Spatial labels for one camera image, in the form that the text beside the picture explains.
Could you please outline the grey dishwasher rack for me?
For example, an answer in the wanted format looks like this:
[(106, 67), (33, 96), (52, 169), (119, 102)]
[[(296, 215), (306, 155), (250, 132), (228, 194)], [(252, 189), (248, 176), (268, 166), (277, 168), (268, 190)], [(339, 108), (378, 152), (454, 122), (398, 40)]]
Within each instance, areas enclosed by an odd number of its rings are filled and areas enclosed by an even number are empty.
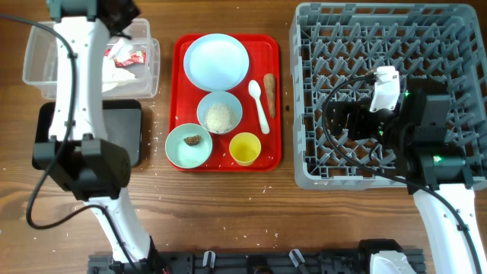
[(291, 28), (294, 180), (306, 190), (394, 186), (395, 154), (346, 133), (327, 140), (324, 100), (351, 103), (372, 90), (358, 77), (391, 65), (401, 81), (444, 82), (450, 94), (446, 140), (466, 153), (476, 190), (486, 186), (486, 26), (465, 4), (302, 3)]

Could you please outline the brown carrot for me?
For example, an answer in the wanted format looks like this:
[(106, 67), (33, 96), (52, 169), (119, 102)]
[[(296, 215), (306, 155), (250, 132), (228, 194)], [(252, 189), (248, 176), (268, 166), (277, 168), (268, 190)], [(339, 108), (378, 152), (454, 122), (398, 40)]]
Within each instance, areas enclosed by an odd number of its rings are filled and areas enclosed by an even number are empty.
[(269, 114), (272, 118), (276, 116), (276, 79), (272, 73), (267, 73), (263, 77), (264, 87), (266, 90)]

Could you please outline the brown food scrap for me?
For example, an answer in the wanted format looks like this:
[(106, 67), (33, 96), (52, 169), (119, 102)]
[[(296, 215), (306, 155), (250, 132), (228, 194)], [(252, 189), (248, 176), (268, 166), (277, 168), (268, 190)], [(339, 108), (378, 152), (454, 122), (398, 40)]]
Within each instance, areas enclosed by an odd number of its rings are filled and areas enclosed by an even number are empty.
[(202, 140), (202, 137), (200, 135), (194, 135), (194, 136), (189, 136), (184, 139), (184, 142), (188, 146), (195, 146), (198, 145)]

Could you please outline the yellow plastic cup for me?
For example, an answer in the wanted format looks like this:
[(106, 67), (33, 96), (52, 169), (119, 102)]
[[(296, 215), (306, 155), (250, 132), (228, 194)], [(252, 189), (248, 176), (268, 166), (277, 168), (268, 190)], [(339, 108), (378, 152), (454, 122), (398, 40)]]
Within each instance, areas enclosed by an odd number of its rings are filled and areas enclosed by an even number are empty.
[(230, 144), (229, 152), (231, 157), (240, 166), (250, 166), (259, 157), (262, 149), (259, 138), (250, 132), (236, 134)]

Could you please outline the white rice pile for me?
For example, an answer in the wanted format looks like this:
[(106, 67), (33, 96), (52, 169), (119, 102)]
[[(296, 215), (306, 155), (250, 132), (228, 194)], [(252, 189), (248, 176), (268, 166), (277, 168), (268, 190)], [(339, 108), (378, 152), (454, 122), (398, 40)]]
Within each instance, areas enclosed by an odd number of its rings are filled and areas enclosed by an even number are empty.
[(204, 124), (213, 133), (230, 132), (237, 125), (237, 115), (228, 104), (212, 104), (205, 112)]

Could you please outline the clear plastic bin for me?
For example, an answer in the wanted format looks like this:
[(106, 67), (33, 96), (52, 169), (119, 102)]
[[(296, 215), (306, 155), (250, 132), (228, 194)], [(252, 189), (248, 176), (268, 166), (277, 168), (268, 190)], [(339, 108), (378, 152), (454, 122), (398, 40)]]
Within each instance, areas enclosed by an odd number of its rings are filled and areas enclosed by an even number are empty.
[[(132, 37), (134, 51), (146, 55), (142, 64), (131, 64), (124, 69), (134, 75), (133, 79), (103, 79), (103, 96), (110, 99), (151, 98), (158, 92), (160, 75), (160, 46), (151, 37), (150, 24), (144, 18), (136, 18), (124, 30)], [(56, 38), (32, 27), (24, 57), (23, 81), (40, 90), (47, 100), (56, 98), (57, 84), (57, 48)]]

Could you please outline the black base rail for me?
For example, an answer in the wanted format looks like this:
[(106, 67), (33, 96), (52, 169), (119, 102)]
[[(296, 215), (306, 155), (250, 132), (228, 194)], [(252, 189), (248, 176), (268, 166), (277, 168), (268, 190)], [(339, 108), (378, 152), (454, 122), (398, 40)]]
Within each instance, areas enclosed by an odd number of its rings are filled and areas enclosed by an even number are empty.
[[(409, 249), (403, 253), (416, 273), (425, 274), (423, 250)], [(364, 273), (364, 256), (356, 249), (303, 252), (304, 266), (309, 273)], [(161, 253), (169, 273), (205, 273), (203, 255), (196, 253)], [(265, 266), (273, 273), (298, 273), (289, 253), (218, 253), (213, 273), (254, 273), (256, 267)], [(89, 273), (130, 273), (108, 255), (93, 255), (88, 261)]]

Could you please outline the white napkin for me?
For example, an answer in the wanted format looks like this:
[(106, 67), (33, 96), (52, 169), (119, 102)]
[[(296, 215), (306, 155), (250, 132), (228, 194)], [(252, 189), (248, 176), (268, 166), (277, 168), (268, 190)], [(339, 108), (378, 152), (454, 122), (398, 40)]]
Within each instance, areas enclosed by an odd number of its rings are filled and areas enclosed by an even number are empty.
[[(111, 47), (111, 53), (116, 53), (119, 50), (134, 50), (134, 45), (131, 40), (119, 38), (119, 40)], [(132, 80), (135, 75), (128, 72), (124, 68), (117, 68), (114, 62), (108, 59), (105, 55), (103, 58), (103, 72), (102, 72), (103, 92), (110, 91), (120, 85), (121, 81)]]

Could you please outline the red serving tray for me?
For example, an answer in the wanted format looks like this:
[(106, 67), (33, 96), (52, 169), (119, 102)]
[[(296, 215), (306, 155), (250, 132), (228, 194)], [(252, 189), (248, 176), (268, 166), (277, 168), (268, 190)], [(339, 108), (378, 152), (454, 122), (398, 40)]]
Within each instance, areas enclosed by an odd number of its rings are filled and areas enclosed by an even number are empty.
[[(190, 45), (201, 37), (200, 34), (188, 34), (178, 39), (174, 46), (173, 67), (170, 93), (169, 130), (186, 124), (197, 124), (197, 106), (207, 95), (190, 82), (183, 69), (183, 57)], [(276, 167), (282, 158), (282, 115), (280, 95), (280, 60), (279, 45), (270, 36), (264, 34), (235, 34), (245, 47), (250, 57), (250, 68), (237, 87), (231, 93), (241, 102), (243, 119), (234, 131), (225, 135), (212, 135), (213, 148), (208, 160), (191, 172), (258, 172), (269, 171)], [(270, 133), (262, 134), (258, 125), (258, 114), (254, 99), (248, 93), (249, 81), (255, 80), (264, 87), (264, 76), (275, 76), (275, 111), (274, 118), (269, 117)], [(248, 167), (236, 164), (228, 151), (231, 139), (240, 132), (256, 135), (262, 144), (262, 151), (256, 161)]]

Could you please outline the mint green bowl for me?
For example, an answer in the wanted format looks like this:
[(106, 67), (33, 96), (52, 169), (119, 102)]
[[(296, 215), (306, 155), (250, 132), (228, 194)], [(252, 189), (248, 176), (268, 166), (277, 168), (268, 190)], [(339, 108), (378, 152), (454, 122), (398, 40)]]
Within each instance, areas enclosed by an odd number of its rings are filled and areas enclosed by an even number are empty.
[[(188, 146), (184, 139), (189, 136), (200, 135), (201, 142), (195, 146)], [(212, 153), (213, 141), (209, 132), (194, 123), (185, 123), (170, 131), (165, 142), (165, 152), (168, 160), (176, 167), (192, 169), (204, 164)]]

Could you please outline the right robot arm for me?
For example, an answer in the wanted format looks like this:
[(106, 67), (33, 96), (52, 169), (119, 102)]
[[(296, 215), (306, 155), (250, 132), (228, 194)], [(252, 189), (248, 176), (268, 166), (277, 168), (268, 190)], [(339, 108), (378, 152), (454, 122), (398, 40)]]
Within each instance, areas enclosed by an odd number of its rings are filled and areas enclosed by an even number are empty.
[(475, 214), (473, 175), (462, 148), (445, 142), (450, 99), (445, 83), (413, 78), (403, 100), (379, 107), (370, 100), (322, 106), (323, 129), (330, 141), (342, 129), (350, 139), (374, 138), (396, 155), (395, 176), (371, 170), (337, 153), (361, 170), (404, 183), (419, 210), (438, 273), (484, 273), (486, 256)]

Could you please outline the red snack wrapper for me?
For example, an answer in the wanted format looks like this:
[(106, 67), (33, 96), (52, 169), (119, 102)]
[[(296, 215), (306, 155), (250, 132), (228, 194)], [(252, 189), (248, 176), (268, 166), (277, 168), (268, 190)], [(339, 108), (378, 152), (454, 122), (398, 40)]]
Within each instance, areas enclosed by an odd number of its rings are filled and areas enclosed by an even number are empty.
[(146, 51), (119, 50), (116, 53), (111, 53), (111, 51), (111, 49), (106, 49), (104, 55), (112, 60), (117, 68), (146, 63)]

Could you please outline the light blue bowl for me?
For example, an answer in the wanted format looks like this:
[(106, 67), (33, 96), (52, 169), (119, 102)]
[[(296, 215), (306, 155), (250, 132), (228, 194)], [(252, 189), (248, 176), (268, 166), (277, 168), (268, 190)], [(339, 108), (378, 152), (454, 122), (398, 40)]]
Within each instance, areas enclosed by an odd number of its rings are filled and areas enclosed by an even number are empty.
[[(234, 112), (237, 115), (237, 125), (231, 130), (231, 131), (233, 131), (238, 126), (238, 124), (240, 123), (242, 115), (243, 115), (243, 107), (242, 107), (240, 101), (233, 94), (226, 92), (226, 91), (212, 92), (212, 93), (205, 95), (200, 100), (199, 105), (197, 107), (197, 120), (199, 121), (200, 125), (203, 128), (205, 128), (207, 131), (209, 131), (209, 130), (206, 128), (206, 126), (204, 124), (204, 116), (205, 116), (206, 110), (212, 104), (228, 104), (231, 106), (231, 108), (234, 110)], [(215, 134), (224, 135), (227, 133), (229, 133), (229, 132), (215, 133)]]

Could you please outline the black plastic tray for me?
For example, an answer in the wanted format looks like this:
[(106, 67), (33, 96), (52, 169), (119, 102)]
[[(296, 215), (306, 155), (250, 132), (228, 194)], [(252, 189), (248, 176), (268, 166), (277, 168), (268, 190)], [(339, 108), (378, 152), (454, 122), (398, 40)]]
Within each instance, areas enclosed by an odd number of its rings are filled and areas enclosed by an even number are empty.
[[(48, 131), (54, 111), (54, 102), (45, 103), (40, 108), (35, 144), (48, 140)], [(141, 104), (137, 100), (104, 100), (103, 119), (108, 141), (127, 151), (131, 167), (138, 166), (142, 154), (143, 119)]]

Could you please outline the light blue plate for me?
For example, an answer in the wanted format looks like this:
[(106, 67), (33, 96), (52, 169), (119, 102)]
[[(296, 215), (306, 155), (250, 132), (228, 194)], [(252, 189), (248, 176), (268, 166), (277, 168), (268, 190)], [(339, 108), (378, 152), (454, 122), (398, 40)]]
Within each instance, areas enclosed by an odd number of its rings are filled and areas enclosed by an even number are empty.
[(208, 92), (229, 91), (246, 77), (250, 57), (236, 38), (212, 33), (189, 45), (183, 57), (183, 68), (189, 81), (197, 88)]

